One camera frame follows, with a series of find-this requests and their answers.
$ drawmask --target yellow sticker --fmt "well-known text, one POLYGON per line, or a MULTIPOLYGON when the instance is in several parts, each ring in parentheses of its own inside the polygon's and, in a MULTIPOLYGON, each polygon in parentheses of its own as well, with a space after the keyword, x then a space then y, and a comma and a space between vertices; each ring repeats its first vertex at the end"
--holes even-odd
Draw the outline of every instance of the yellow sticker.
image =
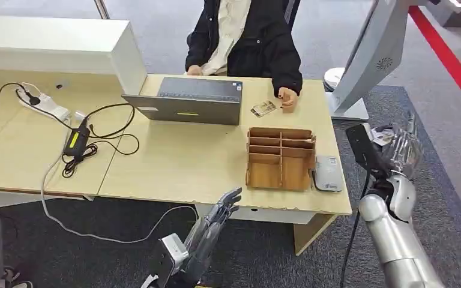
POLYGON ((177 115, 184 115, 184 116, 199 116, 198 113, 193 113, 193 112, 177 112, 177 115))
POLYGON ((79 133, 75 132, 75 135, 73 135, 73 138, 71 139, 70 148, 73 148, 75 146, 75 142, 77 142, 78 137, 79 137, 79 133))

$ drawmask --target wooden compartment box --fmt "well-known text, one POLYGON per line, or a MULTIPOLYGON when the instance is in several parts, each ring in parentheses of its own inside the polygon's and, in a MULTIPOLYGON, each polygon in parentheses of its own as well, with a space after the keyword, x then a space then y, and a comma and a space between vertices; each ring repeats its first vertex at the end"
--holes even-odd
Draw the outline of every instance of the wooden compartment box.
POLYGON ((246 183, 253 188, 305 190, 315 167, 310 130, 253 127, 248 132, 246 183))

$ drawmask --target chair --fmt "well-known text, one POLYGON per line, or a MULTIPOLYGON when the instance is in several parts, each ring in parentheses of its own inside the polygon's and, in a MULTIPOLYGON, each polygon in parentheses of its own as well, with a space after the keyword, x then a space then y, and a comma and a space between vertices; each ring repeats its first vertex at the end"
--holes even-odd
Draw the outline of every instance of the chair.
MULTIPOLYGON (((283 0, 282 9, 285 12, 285 22, 289 25, 290 29, 294 26, 294 19, 298 13, 298 7, 300 6, 301 0, 283 0)), ((186 37, 186 44, 190 45, 191 33, 186 37)))

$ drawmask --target white shelf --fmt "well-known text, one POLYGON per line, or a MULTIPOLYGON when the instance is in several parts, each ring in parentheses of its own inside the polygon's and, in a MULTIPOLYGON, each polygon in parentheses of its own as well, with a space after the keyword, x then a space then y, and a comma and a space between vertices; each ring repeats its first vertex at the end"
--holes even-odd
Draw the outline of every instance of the white shelf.
POLYGON ((113 74, 126 94, 147 77, 127 20, 0 16, 0 70, 113 74))

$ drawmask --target white cable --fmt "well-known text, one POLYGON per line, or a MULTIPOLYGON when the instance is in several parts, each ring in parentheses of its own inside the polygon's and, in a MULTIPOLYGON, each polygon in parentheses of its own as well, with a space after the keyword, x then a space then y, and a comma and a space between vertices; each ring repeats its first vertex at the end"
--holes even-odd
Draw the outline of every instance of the white cable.
POLYGON ((36 89, 36 91, 38 91, 38 93, 41 95, 41 90, 38 87, 36 87, 36 85, 31 84, 31 83, 27 83, 27 82, 21 82, 20 84, 34 87, 34 89, 36 89))
MULTIPOLYGON (((71 124, 71 119, 68 118, 68 126, 71 124)), ((66 144, 66 141, 68 140, 68 138, 70 137, 70 134, 71 134, 71 130, 68 130, 68 133, 66 134, 66 138, 64 140, 64 143, 62 145, 62 149, 61 149, 61 153, 60 155, 57 157, 57 159, 48 167, 48 169, 46 170, 45 172, 45 175, 43 176, 43 178, 41 179, 41 186, 40 186, 40 194, 41 194, 41 204, 43 205, 43 211, 45 212, 45 215, 52 219, 54 222, 56 222, 57 224, 59 224, 59 226, 61 226, 61 228, 63 228, 64 230, 70 232, 70 233, 73 233, 75 235, 78 235, 78 236, 81 236, 81 237, 93 237, 93 238, 96 238, 96 239, 99 239, 99 240, 104 240, 104 241, 110 241, 110 242, 117 242, 117 243, 122 243, 122 244, 133 244, 133 243, 138 243, 138 242, 142 242, 144 240, 147 240, 149 238, 149 236, 151 236, 151 234, 153 233, 153 231, 155 231, 156 227, 160 224, 160 222, 162 221, 163 217, 165 217, 168 213, 170 213, 170 211, 174 211, 176 209, 181 209, 181 208, 189 208, 193 211, 193 213, 195 214, 195 220, 197 220, 199 218, 199 216, 197 215, 197 211, 195 209, 193 209, 193 207, 191 206, 177 206, 177 207, 173 207, 173 208, 170 208, 169 210, 165 211, 165 213, 163 213, 163 215, 160 217, 160 219, 156 222, 156 224, 152 227, 151 231, 149 231, 149 234, 148 236, 142 238, 142 239, 138 239, 138 240, 134 240, 134 241, 122 241, 122 240, 117 240, 117 239, 112 239, 112 238, 105 238, 105 237, 101 237, 101 236, 97 236, 97 235, 93 235, 93 234, 84 234, 84 233, 80 233, 80 232, 77 232, 77 231, 74 231, 74 230, 71 230, 69 228, 66 228, 66 226, 64 226, 64 224, 57 218, 55 218, 54 216, 50 215, 49 213, 49 210, 47 209, 47 203, 45 202, 45 181, 50 173, 50 171, 52 170, 52 168, 57 164, 57 162, 61 159, 62 157, 62 152, 64 150, 64 146, 66 144)))

